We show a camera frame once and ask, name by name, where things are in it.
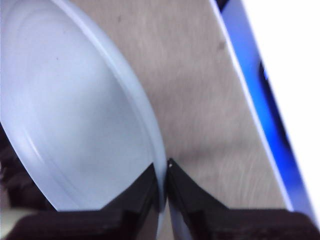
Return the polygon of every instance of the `white surface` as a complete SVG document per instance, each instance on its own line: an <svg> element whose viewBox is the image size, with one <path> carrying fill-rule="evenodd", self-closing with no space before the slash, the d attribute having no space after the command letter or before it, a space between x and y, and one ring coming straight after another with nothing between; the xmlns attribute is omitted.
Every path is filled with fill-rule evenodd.
<svg viewBox="0 0 320 240"><path fill-rule="evenodd" d="M319 222L320 2L243 3Z"/></svg>
<svg viewBox="0 0 320 240"><path fill-rule="evenodd" d="M99 209L154 161L163 210L161 134L111 40L64 0L4 0L1 16L1 123L52 205Z"/></svg>

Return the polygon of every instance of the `white plate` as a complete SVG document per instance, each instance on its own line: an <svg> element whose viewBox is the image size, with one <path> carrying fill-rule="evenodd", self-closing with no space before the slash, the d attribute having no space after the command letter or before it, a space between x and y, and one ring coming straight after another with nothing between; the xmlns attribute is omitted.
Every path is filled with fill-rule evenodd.
<svg viewBox="0 0 320 240"><path fill-rule="evenodd" d="M59 211L99 209L166 157L150 103L115 45L66 0L1 1L1 123Z"/></svg>

